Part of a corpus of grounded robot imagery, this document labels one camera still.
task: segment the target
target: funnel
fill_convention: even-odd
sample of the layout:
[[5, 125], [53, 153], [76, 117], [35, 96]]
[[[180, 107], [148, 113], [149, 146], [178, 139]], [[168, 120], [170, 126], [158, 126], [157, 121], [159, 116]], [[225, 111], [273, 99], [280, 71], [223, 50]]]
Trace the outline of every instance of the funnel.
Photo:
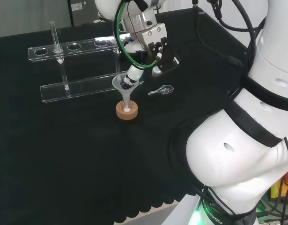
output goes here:
[[119, 74], [112, 80], [112, 85], [120, 91], [123, 96], [123, 101], [119, 102], [116, 107], [117, 116], [123, 120], [132, 120], [138, 114], [138, 106], [135, 102], [130, 101], [130, 95], [139, 85], [139, 81], [137, 81], [130, 89], [125, 90], [121, 87], [121, 81], [124, 77], [126, 77], [126, 73]]

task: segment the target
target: green cable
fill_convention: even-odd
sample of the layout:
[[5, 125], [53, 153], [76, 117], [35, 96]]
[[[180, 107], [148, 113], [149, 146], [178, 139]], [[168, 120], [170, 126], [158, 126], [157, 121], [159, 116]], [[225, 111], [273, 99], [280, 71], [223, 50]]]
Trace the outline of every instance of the green cable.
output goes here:
[[141, 67], [141, 68], [151, 68], [151, 67], [153, 67], [153, 66], [156, 65], [156, 63], [157, 63], [156, 60], [155, 60], [153, 63], [151, 63], [150, 65], [142, 65], [142, 64], [136, 62], [136, 61], [128, 54], [128, 52], [125, 50], [125, 48], [123, 47], [123, 44], [122, 44], [121, 39], [120, 39], [120, 31], [119, 31], [119, 28], [120, 28], [121, 16], [122, 16], [122, 13], [123, 13], [123, 10], [124, 10], [125, 5], [126, 5], [126, 2], [123, 3], [123, 5], [122, 5], [122, 7], [121, 7], [121, 9], [120, 9], [120, 12], [119, 12], [119, 14], [118, 14], [118, 19], [117, 19], [117, 27], [116, 27], [116, 29], [117, 29], [118, 44], [121, 46], [121, 48], [122, 48], [125, 56], [126, 56], [132, 63], [134, 63], [136, 66]]

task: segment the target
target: black strap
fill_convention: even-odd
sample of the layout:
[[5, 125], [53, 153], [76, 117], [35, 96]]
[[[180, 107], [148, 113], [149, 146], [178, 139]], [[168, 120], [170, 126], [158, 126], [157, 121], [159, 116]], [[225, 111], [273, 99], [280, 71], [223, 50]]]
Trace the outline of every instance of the black strap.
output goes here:
[[148, 4], [144, 0], [133, 0], [137, 6], [139, 7], [141, 12], [144, 12], [147, 8], [149, 8]]
[[263, 128], [234, 101], [227, 100], [224, 110], [242, 131], [259, 143], [272, 148], [282, 141]]
[[288, 98], [270, 92], [250, 77], [244, 78], [242, 81], [244, 88], [259, 100], [275, 108], [288, 111]]

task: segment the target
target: yellow object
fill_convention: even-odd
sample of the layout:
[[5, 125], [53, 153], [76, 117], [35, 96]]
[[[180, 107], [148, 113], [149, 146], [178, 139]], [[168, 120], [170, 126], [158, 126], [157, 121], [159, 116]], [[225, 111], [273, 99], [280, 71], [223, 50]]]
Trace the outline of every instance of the yellow object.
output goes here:
[[[278, 198], [280, 183], [281, 183], [281, 179], [279, 181], [277, 181], [271, 187], [271, 198], [272, 199]], [[285, 197], [287, 191], [288, 191], [288, 185], [286, 183], [283, 183], [281, 197]]]

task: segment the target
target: test tube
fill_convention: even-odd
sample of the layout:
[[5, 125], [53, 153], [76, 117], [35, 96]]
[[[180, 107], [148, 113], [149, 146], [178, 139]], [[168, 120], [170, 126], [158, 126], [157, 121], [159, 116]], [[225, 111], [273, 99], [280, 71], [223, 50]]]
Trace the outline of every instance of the test tube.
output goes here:
[[62, 50], [61, 50], [60, 45], [59, 45], [59, 37], [58, 37], [58, 34], [56, 32], [55, 23], [54, 23], [54, 21], [50, 21], [49, 24], [50, 24], [50, 30], [51, 30], [51, 34], [52, 34], [53, 43], [54, 43], [54, 50], [53, 51], [55, 53], [61, 53]]
[[52, 34], [53, 43], [54, 43], [53, 51], [57, 53], [58, 55], [60, 55], [60, 57], [58, 57], [56, 60], [59, 63], [59, 70], [60, 70], [61, 78], [63, 79], [65, 90], [69, 90], [68, 79], [67, 79], [65, 65], [64, 65], [65, 59], [63, 56], [61, 56], [63, 49], [59, 45], [59, 37], [55, 28], [54, 21], [50, 21], [49, 24], [50, 24], [50, 30]]

